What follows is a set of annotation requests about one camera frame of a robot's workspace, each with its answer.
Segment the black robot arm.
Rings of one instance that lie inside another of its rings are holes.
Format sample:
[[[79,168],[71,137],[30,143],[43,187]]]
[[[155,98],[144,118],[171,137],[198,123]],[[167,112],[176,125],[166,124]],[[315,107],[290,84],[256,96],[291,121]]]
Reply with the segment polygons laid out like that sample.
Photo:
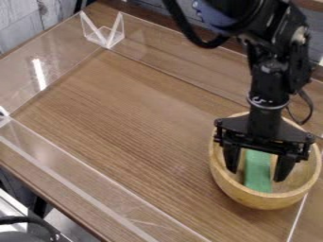
[[[310,25],[290,0],[194,0],[202,22],[218,33],[211,41],[196,35],[176,0],[164,6],[187,39],[216,48],[232,37],[246,46],[251,71],[250,113],[215,121],[215,141],[223,148],[226,167],[238,171],[244,148],[278,156],[274,180],[283,181],[295,164],[310,158],[314,137],[282,116],[290,97],[302,95],[311,81]]]

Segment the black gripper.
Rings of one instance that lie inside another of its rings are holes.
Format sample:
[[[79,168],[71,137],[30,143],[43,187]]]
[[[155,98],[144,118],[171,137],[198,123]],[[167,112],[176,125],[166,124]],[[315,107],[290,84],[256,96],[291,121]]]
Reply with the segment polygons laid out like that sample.
[[[227,169],[238,172],[244,148],[278,156],[274,180],[283,182],[295,163],[310,158],[313,134],[283,119],[278,110],[251,112],[215,120],[214,142],[223,148]]]

